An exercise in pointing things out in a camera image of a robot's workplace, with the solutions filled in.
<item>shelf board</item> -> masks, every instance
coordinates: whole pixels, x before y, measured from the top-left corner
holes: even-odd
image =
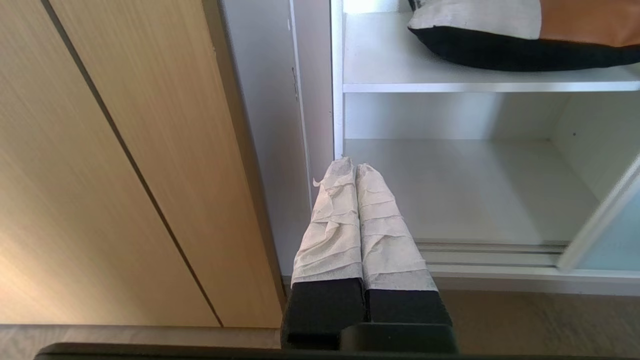
[[[416,242],[566,245],[598,206],[548,141],[346,140]]]
[[[441,60],[406,27],[411,13],[346,15],[344,92],[606,92],[640,90],[632,67],[501,72]]]

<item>wood grain panel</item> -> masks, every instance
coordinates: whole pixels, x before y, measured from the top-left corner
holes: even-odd
[[[269,263],[202,3],[52,1],[224,326],[279,327]]]
[[[40,1],[0,48],[0,322],[217,326]]]

